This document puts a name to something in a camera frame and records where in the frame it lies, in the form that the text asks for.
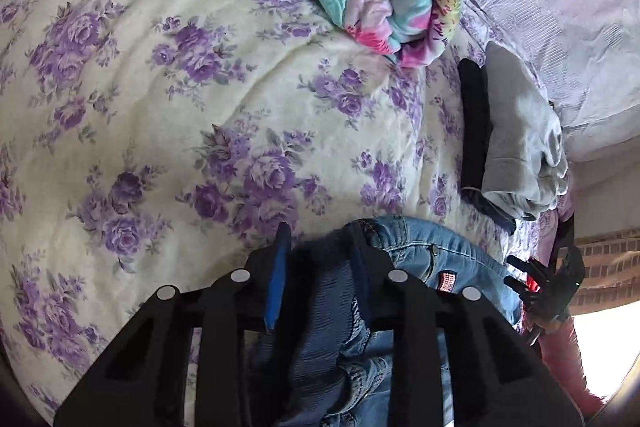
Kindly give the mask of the blue denim jeans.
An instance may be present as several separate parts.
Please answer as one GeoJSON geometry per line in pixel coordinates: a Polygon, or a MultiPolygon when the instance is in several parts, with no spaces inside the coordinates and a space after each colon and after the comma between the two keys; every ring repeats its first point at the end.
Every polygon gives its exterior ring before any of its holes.
{"type": "MultiPolygon", "coordinates": [[[[364,241],[426,286],[473,286],[511,325],[522,306],[508,270],[480,247],[432,221],[361,219],[364,241]]],[[[280,317],[248,363],[255,426],[384,426],[392,387],[393,335],[360,317],[348,256],[350,228],[301,243],[288,257],[280,317]]]]}

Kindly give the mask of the red jacket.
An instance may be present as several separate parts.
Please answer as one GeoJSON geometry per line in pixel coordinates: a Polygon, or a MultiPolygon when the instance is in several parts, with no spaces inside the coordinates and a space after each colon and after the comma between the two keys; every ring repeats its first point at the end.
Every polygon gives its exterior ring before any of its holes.
{"type": "MultiPolygon", "coordinates": [[[[526,285],[532,289],[536,288],[536,284],[528,277],[526,285]]],[[[525,326],[528,320],[524,309],[523,312],[523,326],[525,326]]],[[[582,416],[590,419],[596,415],[604,406],[604,402],[588,389],[573,317],[570,316],[555,333],[541,335],[536,345],[541,361],[570,395],[582,416]]]]}

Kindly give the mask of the grey folded sweatpants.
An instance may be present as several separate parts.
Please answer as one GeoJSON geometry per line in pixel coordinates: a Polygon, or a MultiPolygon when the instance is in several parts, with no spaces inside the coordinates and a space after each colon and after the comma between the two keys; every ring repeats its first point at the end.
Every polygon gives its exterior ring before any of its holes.
{"type": "Polygon", "coordinates": [[[485,72],[492,131],[482,194],[510,217],[533,221],[568,191],[561,123],[509,49],[488,43],[485,72]]]}

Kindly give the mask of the dark navy folded pants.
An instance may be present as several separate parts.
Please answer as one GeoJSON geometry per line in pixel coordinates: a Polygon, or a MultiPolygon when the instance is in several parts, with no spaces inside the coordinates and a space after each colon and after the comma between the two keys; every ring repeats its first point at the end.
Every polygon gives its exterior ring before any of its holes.
{"type": "Polygon", "coordinates": [[[488,217],[506,234],[513,235],[516,222],[482,193],[485,164],[492,132],[487,77],[483,67],[464,58],[458,64],[463,115],[461,198],[488,217]]]}

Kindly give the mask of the purple floral bedspread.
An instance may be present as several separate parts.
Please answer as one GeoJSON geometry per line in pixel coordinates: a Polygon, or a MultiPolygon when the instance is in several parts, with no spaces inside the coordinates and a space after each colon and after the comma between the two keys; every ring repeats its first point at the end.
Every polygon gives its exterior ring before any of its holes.
{"type": "Polygon", "coordinates": [[[1,0],[1,341],[50,423],[157,286],[212,283],[291,225],[389,213],[525,257],[459,195],[471,2],[405,70],[312,0],[1,0]]]}

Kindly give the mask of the lilac lace bed cover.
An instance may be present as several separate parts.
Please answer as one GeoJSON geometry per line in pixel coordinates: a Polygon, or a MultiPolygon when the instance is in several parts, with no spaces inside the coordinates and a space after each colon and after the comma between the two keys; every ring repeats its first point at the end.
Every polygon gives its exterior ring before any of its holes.
{"type": "Polygon", "coordinates": [[[590,161],[639,146],[639,0],[475,0],[546,86],[567,154],[590,161]]]}

